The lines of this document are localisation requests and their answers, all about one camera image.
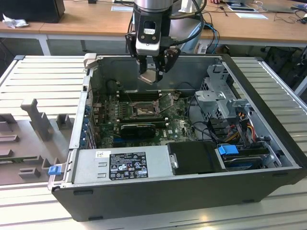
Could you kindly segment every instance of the crumpled paper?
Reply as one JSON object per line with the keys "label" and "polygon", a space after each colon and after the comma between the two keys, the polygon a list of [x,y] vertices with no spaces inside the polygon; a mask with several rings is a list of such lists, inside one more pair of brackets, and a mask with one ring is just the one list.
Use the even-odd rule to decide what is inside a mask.
{"label": "crumpled paper", "polygon": [[6,17],[4,14],[3,15],[3,20],[2,22],[7,26],[7,27],[11,27],[13,29],[15,29],[16,27],[23,27],[23,26],[27,26],[29,24],[27,24],[27,22],[23,19],[12,19],[12,18],[8,18]]}

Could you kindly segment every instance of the gray floor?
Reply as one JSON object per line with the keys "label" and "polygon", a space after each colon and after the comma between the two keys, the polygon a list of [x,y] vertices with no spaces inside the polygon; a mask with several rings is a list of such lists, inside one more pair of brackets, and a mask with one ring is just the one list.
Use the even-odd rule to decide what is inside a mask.
{"label": "gray floor", "polygon": [[[125,54],[125,42],[118,41],[86,41],[87,52],[98,54]],[[36,39],[18,39],[6,38],[4,44],[15,55],[43,55],[40,44]],[[0,49],[0,76],[6,69],[13,56],[5,50]],[[81,42],[79,40],[50,40],[49,47],[52,55],[62,56],[83,56],[87,52],[83,52]],[[228,46],[232,57],[245,57],[248,46]],[[260,51],[260,46],[255,46],[250,52],[251,57],[265,58],[266,53]],[[307,92],[302,96],[303,100],[307,100]]]}

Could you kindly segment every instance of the blue latch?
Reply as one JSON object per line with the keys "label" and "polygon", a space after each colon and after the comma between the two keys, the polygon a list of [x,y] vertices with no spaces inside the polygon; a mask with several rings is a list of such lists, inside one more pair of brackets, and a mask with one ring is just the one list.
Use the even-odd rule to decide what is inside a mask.
{"label": "blue latch", "polygon": [[222,145],[218,148],[220,155],[238,154],[238,149],[235,145]]}
{"label": "blue latch", "polygon": [[61,175],[61,169],[62,169],[62,166],[51,166],[49,167],[49,171],[48,171],[48,174],[49,175]]}

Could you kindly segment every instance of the metal bracket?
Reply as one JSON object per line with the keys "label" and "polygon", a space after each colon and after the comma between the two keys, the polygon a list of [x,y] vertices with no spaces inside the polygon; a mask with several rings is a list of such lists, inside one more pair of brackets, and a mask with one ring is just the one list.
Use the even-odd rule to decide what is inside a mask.
{"label": "metal bracket", "polygon": [[83,64],[85,69],[90,69],[97,65],[97,54],[96,53],[88,53],[85,54],[83,59]]}

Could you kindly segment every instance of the black plastic cover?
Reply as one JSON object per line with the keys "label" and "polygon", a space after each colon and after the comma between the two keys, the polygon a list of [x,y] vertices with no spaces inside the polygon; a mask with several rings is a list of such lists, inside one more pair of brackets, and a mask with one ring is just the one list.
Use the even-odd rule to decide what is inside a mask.
{"label": "black plastic cover", "polygon": [[169,154],[175,155],[177,159],[178,168],[173,169],[174,175],[222,171],[212,142],[173,142],[168,143],[167,147]]}

